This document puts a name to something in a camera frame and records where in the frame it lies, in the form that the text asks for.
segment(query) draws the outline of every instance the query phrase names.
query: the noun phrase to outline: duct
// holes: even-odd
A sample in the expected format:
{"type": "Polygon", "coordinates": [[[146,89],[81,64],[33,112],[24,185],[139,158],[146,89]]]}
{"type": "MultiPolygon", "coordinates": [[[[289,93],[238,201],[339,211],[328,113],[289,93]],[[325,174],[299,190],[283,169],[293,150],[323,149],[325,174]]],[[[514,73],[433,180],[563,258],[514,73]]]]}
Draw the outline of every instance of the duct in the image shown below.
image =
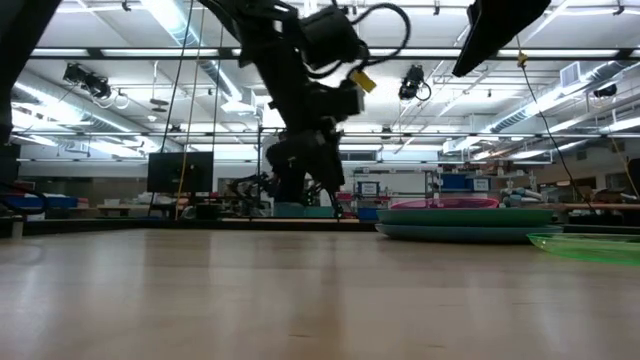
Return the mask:
{"type": "MultiPolygon", "coordinates": [[[[186,38],[186,46],[198,44],[200,44],[200,46],[207,46],[201,42],[200,32],[197,31],[193,25],[187,27],[188,15],[185,12],[182,1],[140,0],[140,2],[149,10],[151,15],[153,15],[178,45],[184,46],[184,40],[186,38]]],[[[242,93],[231,82],[229,77],[222,72],[218,62],[213,60],[200,60],[197,63],[202,71],[219,87],[223,96],[228,101],[242,101],[242,93]]]]}
{"type": "MultiPolygon", "coordinates": [[[[546,111],[554,106],[567,101],[576,94],[590,92],[604,85],[618,81],[628,70],[636,67],[639,63],[635,61],[609,61],[607,63],[592,64],[580,62],[579,83],[577,85],[564,88],[560,81],[556,81],[535,94],[537,104],[532,96],[529,96],[515,110],[511,109],[498,114],[498,120],[485,127],[484,133],[499,133],[502,130],[528,120],[536,116],[540,111],[546,111]]],[[[459,151],[468,148],[478,142],[478,139],[461,138],[447,142],[445,149],[459,151]]]]}
{"type": "MultiPolygon", "coordinates": [[[[74,119],[93,122],[95,127],[117,129],[122,132],[148,132],[149,129],[136,124],[109,110],[101,109],[90,101],[74,94],[68,90],[58,87],[28,71],[23,71],[14,85],[14,89],[19,92],[27,92],[31,96],[38,98],[39,102],[50,105],[58,116],[62,119],[74,119]]],[[[160,146],[161,139],[154,139],[156,145],[160,146]]],[[[169,152],[182,151],[182,145],[167,140],[165,150],[169,152]]]]}
{"type": "Polygon", "coordinates": [[[564,89],[559,82],[539,91],[536,94],[538,105],[535,104],[533,97],[529,96],[524,105],[515,111],[508,111],[503,115],[498,115],[498,120],[487,127],[488,131],[493,133],[502,130],[534,117],[539,111],[548,110],[560,103],[569,100],[573,95],[589,92],[600,88],[601,86],[611,82],[614,77],[621,75],[626,70],[637,64],[635,61],[609,61],[594,67],[589,63],[583,62],[581,69],[592,68],[590,71],[580,74],[581,83],[576,88],[564,89]]]}

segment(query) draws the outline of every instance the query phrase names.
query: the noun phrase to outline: green plate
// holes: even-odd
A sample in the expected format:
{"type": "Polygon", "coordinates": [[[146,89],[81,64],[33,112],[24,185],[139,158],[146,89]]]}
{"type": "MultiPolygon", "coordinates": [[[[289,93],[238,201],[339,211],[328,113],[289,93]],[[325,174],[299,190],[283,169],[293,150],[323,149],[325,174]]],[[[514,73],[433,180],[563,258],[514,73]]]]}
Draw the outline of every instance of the green plate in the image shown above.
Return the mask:
{"type": "Polygon", "coordinates": [[[529,234],[533,245],[574,259],[640,265],[640,235],[529,234]]]}
{"type": "Polygon", "coordinates": [[[392,239],[453,243],[527,244],[527,234],[560,233],[560,226],[533,228],[408,226],[376,224],[376,230],[392,239]]]}
{"type": "Polygon", "coordinates": [[[551,223],[545,209],[393,209],[378,210],[386,225],[536,227],[551,223]]]}

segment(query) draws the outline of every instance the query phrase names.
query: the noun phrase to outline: fluorescent light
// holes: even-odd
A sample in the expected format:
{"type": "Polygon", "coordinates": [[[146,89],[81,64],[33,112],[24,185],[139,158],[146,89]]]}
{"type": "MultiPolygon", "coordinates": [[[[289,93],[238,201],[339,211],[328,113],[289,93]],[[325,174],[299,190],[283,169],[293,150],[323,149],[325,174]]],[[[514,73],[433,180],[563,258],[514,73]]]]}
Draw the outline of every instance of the fluorescent light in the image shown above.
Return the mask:
{"type": "MultiPolygon", "coordinates": [[[[218,56],[215,49],[185,49],[184,56],[196,57],[218,56]]],[[[182,56],[182,49],[103,49],[106,57],[175,57],[182,56]]]]}
{"type": "Polygon", "coordinates": [[[44,138],[42,136],[38,136],[38,135],[31,135],[29,138],[33,139],[33,141],[37,142],[38,144],[41,145],[45,145],[45,146],[57,146],[58,144],[56,144],[55,142],[44,138]]]}
{"type": "Polygon", "coordinates": [[[522,151],[519,152],[517,154],[513,154],[511,156],[509,156],[509,159],[527,159],[530,157],[534,157],[534,156],[538,156],[538,155],[542,155],[546,152],[547,150],[529,150],[529,151],[522,151]]]}
{"type": "MultiPolygon", "coordinates": [[[[392,53],[395,49],[371,49],[369,53],[371,56],[386,56],[392,53]]],[[[460,50],[458,49],[404,49],[400,51],[398,57],[413,57],[413,56],[425,56],[425,57],[457,57],[460,56],[460,50]]]]}
{"type": "Polygon", "coordinates": [[[20,139],[20,140],[24,140],[24,141],[30,141],[30,142],[34,142],[36,144],[40,144],[40,145],[45,145],[45,146],[56,146],[56,143],[47,139],[47,138],[43,138],[42,136],[37,136],[37,135],[32,135],[32,136],[19,136],[19,135],[11,135],[16,139],[20,139]]]}
{"type": "Polygon", "coordinates": [[[86,49],[34,49],[31,52],[31,56],[69,56],[69,57],[79,57],[79,56],[89,56],[89,52],[86,49]]]}
{"type": "Polygon", "coordinates": [[[561,12],[558,15],[561,16],[594,16],[594,15],[610,15],[613,14],[614,12],[616,12],[618,9],[595,9],[595,10],[576,10],[576,11],[569,11],[569,10],[565,10],[563,12],[561,12]]]}
{"type": "Polygon", "coordinates": [[[102,151],[104,153],[116,155],[120,157],[140,157],[140,154],[137,151],[131,150],[123,146],[106,143],[106,142],[91,142],[89,146],[98,151],[102,151]]]}
{"type": "Polygon", "coordinates": [[[575,147],[575,146],[577,146],[577,145],[580,145],[580,144],[582,144],[582,143],[584,143],[584,141],[574,141],[574,142],[572,142],[572,143],[568,143],[568,144],[564,144],[564,145],[562,145],[562,146],[559,146],[559,147],[558,147],[558,150],[560,150],[560,151],[565,151],[565,150],[571,149],[572,147],[575,147]]]}
{"type": "Polygon", "coordinates": [[[407,145],[402,150],[403,151],[442,151],[442,145],[407,145]]]}
{"type": "Polygon", "coordinates": [[[220,108],[226,113],[255,113],[256,111],[255,107],[239,101],[230,101],[220,108]]]}
{"type": "Polygon", "coordinates": [[[382,145],[341,144],[340,151],[376,151],[380,150],[381,147],[382,145]]]}
{"type": "Polygon", "coordinates": [[[568,128],[570,128],[573,125],[576,125],[578,123],[580,123],[580,121],[578,121],[578,120],[567,120],[567,121],[561,122],[558,125],[550,127],[549,128],[549,132],[554,133],[554,132],[566,130],[566,129],[568,129],[568,128]]]}
{"type": "MultiPolygon", "coordinates": [[[[608,57],[615,56],[620,50],[616,49],[574,49],[574,50],[557,50],[557,49],[522,49],[522,52],[530,58],[534,57],[608,57]]],[[[498,56],[518,56],[519,50],[506,49],[498,51],[498,56]]]]}
{"type": "Polygon", "coordinates": [[[629,120],[618,121],[609,126],[603,126],[599,129],[599,132],[606,134],[609,132],[626,130],[636,126],[640,126],[640,117],[629,119],[629,120]]]}
{"type": "Polygon", "coordinates": [[[474,155],[474,156],[473,156],[473,159],[474,159],[474,160],[482,160],[482,159],[486,159],[486,158],[488,158],[488,157],[489,157],[489,156],[491,156],[491,155],[492,155],[492,154],[491,154],[491,152],[490,152],[490,151],[483,151],[483,152],[481,152],[481,153],[478,153],[477,155],[474,155]]]}

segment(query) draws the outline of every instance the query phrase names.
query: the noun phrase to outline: blue container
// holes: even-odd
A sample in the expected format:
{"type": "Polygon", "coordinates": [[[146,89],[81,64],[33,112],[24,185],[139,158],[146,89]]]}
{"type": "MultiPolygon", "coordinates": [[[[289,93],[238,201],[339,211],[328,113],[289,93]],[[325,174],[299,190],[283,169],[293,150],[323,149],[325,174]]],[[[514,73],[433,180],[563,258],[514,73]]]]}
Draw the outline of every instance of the blue container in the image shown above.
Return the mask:
{"type": "Polygon", "coordinates": [[[360,219],[360,221],[378,221],[378,209],[377,208],[359,208],[358,219],[360,219]]]}
{"type": "MultiPolygon", "coordinates": [[[[24,197],[24,196],[9,196],[6,198],[7,202],[13,206],[22,208],[39,208],[42,207],[42,201],[36,197],[24,197]]],[[[50,197],[50,208],[68,209],[78,207],[78,198],[73,197],[50,197]]]]}

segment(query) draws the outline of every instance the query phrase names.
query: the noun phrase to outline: black panel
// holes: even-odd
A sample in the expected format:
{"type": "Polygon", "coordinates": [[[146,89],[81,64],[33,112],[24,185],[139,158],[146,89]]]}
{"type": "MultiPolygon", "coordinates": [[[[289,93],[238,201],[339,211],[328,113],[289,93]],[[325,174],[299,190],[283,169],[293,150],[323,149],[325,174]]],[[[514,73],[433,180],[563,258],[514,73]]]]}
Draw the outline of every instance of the black panel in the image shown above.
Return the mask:
{"type": "MultiPolygon", "coordinates": [[[[175,193],[180,187],[184,153],[149,155],[147,191],[175,193]]],[[[187,153],[183,192],[211,192],[213,152],[187,153]]]]}

